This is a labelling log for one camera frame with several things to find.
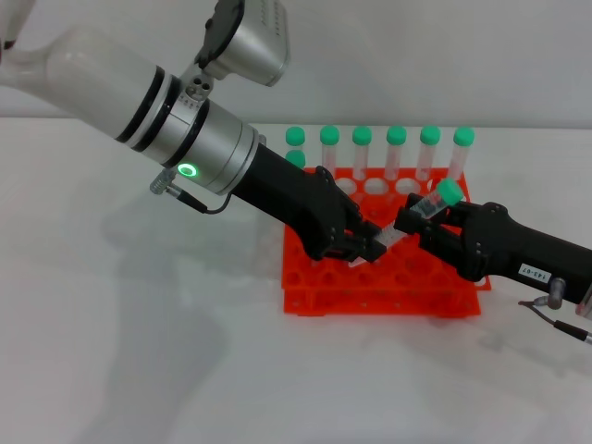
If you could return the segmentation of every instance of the green test tube cap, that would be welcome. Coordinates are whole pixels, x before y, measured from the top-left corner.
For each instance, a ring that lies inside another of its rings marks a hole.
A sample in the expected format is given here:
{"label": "green test tube cap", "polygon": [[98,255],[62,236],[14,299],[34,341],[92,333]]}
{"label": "green test tube cap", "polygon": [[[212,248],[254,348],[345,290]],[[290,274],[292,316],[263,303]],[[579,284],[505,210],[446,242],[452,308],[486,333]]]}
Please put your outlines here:
{"label": "green test tube cap", "polygon": [[464,198],[463,189],[452,179],[443,179],[436,190],[448,206],[456,205]]}
{"label": "green test tube cap", "polygon": [[323,127],[321,129],[321,143],[327,146],[337,145],[339,143],[339,130],[337,127]]}
{"label": "green test tube cap", "polygon": [[387,142],[391,145],[404,145],[407,142],[407,129],[390,127],[387,132]]}
{"label": "green test tube cap", "polygon": [[288,151],[286,160],[298,168],[306,167],[306,155],[301,150]]}
{"label": "green test tube cap", "polygon": [[372,142],[372,130],[368,127],[357,127],[353,130],[353,142],[356,145],[369,145]]}
{"label": "green test tube cap", "polygon": [[291,127],[286,131],[286,143],[289,146],[303,146],[306,141],[306,133],[300,127]]}
{"label": "green test tube cap", "polygon": [[440,128],[438,127],[423,127],[420,140],[425,145],[438,145],[440,142]]}
{"label": "green test tube cap", "polygon": [[468,127],[460,127],[454,132],[454,143],[468,148],[475,142],[475,130]]}

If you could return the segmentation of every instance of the test tube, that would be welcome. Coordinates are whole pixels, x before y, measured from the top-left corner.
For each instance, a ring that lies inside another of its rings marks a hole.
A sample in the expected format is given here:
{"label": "test tube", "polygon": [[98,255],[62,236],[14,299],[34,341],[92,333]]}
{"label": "test tube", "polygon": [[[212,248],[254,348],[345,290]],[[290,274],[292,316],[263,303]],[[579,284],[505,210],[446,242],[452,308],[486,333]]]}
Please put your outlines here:
{"label": "test tube", "polygon": [[[454,180],[443,179],[435,190],[414,205],[411,210],[419,213],[424,219],[429,219],[449,206],[457,204],[463,197],[463,189]],[[405,236],[407,236],[406,233],[395,229],[395,221],[392,221],[375,237],[375,240],[389,249]],[[359,257],[350,264],[350,267],[354,268],[364,262],[365,260]]]}
{"label": "test tube", "polygon": [[357,127],[353,130],[353,143],[355,143],[355,160],[353,163],[353,178],[366,179],[368,169],[368,151],[372,142],[372,130],[368,127]]}
{"label": "test tube", "polygon": [[335,178],[339,130],[332,126],[323,127],[321,129],[321,143],[323,144],[323,167]]}
{"label": "test tube", "polygon": [[387,163],[385,164],[385,179],[395,180],[401,168],[401,152],[407,142],[407,129],[404,127],[390,127],[387,132]]}
{"label": "test tube", "polygon": [[306,155],[301,150],[290,150],[286,154],[286,160],[300,169],[306,167]]}
{"label": "test tube", "polygon": [[475,132],[472,128],[458,128],[454,132],[454,150],[448,168],[448,178],[458,180],[463,175],[469,149],[475,142]]}
{"label": "test tube", "polygon": [[306,133],[301,127],[291,127],[286,131],[286,143],[290,149],[304,149]]}
{"label": "test tube", "polygon": [[432,172],[434,164],[434,154],[436,153],[436,145],[440,142],[440,128],[438,127],[424,127],[421,134],[421,151],[419,153],[419,161],[417,162],[417,171],[415,178],[419,181],[426,181]]}

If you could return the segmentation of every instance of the white wall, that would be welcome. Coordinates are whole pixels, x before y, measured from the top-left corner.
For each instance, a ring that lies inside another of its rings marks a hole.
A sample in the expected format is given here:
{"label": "white wall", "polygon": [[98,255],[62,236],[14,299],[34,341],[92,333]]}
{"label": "white wall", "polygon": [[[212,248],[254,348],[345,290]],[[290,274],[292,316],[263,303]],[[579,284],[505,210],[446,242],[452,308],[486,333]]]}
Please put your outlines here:
{"label": "white wall", "polygon": [[[180,73],[215,0],[39,0],[22,42],[93,23]],[[284,0],[292,64],[214,100],[267,122],[592,128],[589,0]],[[1,116],[55,116],[0,92]]]}

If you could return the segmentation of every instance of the black cable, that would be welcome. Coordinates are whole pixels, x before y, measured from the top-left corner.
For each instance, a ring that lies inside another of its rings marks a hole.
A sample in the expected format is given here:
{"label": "black cable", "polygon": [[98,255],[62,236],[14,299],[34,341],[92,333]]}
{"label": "black cable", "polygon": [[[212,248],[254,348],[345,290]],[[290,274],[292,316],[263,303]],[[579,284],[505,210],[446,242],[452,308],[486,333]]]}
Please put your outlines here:
{"label": "black cable", "polygon": [[195,199],[193,196],[191,196],[188,192],[186,192],[184,190],[181,191],[179,196],[177,196],[177,200],[179,202],[183,202],[184,204],[186,204],[190,208],[193,208],[195,211],[202,213],[203,215],[219,215],[220,213],[222,213],[224,210],[227,209],[228,204],[230,203],[231,197],[232,197],[231,193],[227,194],[226,200],[224,201],[224,203],[222,203],[222,206],[216,210],[208,209],[208,207],[205,206],[204,203],[198,201],[197,199]]}
{"label": "black cable", "polygon": [[563,333],[570,335],[572,338],[576,338],[578,340],[581,340],[582,342],[592,344],[592,341],[590,341],[590,333],[588,331],[586,331],[582,328],[572,326],[570,324],[566,324],[562,321],[553,321],[550,317],[547,317],[544,314],[542,314],[540,311],[538,311],[538,309],[535,307],[534,302],[520,301],[520,302],[518,302],[518,305],[522,305],[522,306],[532,310],[538,317],[540,317],[541,319],[544,319],[549,324],[551,324],[553,327],[557,328],[559,331],[562,331]]}
{"label": "black cable", "polygon": [[554,326],[554,325],[555,325],[555,322],[554,322],[554,321],[553,321],[553,320],[552,320],[550,317],[548,317],[548,316],[545,316],[544,314],[542,314],[541,312],[539,312],[539,311],[537,310],[537,308],[535,307],[535,305],[534,305],[534,303],[533,303],[533,302],[525,302],[525,301],[520,301],[520,302],[518,302],[518,305],[522,305],[522,306],[524,306],[524,307],[526,307],[526,308],[529,308],[529,309],[530,309],[530,310],[532,310],[534,313],[536,313],[536,315],[537,315],[538,317],[540,317],[541,319],[544,319],[544,320],[546,320],[546,321],[547,321],[547,322],[549,322],[549,323],[550,323],[552,326]]}
{"label": "black cable", "polygon": [[220,208],[218,208],[217,210],[206,210],[205,213],[207,215],[219,215],[224,210],[226,210],[226,208],[228,207],[228,204],[230,204],[231,197],[232,197],[232,194],[228,193],[226,196],[226,200],[224,201],[224,203],[222,203],[222,206]]}

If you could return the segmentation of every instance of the green led ring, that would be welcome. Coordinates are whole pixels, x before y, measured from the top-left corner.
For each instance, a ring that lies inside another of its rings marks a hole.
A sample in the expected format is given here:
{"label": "green led ring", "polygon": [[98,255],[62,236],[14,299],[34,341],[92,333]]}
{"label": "green led ring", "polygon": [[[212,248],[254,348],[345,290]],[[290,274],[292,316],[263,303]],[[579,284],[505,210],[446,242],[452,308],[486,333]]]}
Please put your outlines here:
{"label": "green led ring", "polygon": [[177,167],[177,171],[186,178],[195,178],[198,174],[197,168],[191,164],[181,164]]}

